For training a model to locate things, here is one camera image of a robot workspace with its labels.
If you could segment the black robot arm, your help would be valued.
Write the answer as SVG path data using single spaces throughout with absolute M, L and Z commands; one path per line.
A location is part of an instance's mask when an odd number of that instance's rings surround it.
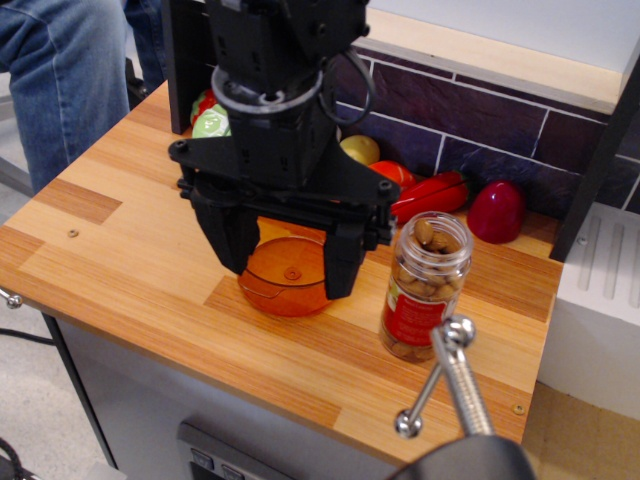
M 325 292 L 348 296 L 367 252 L 389 244 L 399 186 L 344 152 L 334 62 L 362 62 L 363 1 L 166 1 L 171 127 L 211 88 L 230 134 L 178 139 L 178 185 L 219 261 L 243 272 L 262 217 L 321 230 Z

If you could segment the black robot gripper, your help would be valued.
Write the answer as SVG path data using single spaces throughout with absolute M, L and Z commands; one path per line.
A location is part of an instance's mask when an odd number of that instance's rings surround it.
M 365 251 L 390 243 L 398 185 L 347 155 L 316 106 L 294 114 L 229 114 L 231 135 L 170 145 L 183 198 L 220 263 L 247 268 L 258 217 L 323 230 L 325 291 L 351 295 Z

